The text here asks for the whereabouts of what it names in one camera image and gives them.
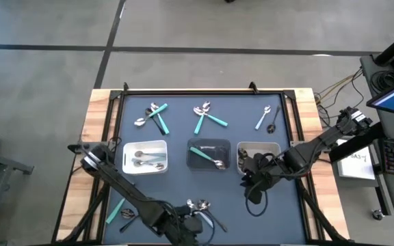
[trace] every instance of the concrete floor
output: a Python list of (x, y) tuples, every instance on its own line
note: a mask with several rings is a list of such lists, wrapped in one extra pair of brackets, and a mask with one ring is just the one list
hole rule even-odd
[[(0, 0), (0, 44), (105, 46), (118, 0)], [(116, 46), (381, 51), (394, 41), (388, 0), (128, 0)], [(48, 243), (102, 52), (0, 51), (0, 154), (35, 165), (16, 174), (0, 208), (0, 240)], [(358, 57), (112, 53), (102, 88), (312, 87), (358, 70)], [(369, 98), (363, 78), (355, 82)], [(330, 114), (358, 102), (350, 86)], [(360, 109), (374, 120), (376, 112)], [(337, 180), (351, 238), (394, 245), (394, 216), (381, 222), (373, 188)]]

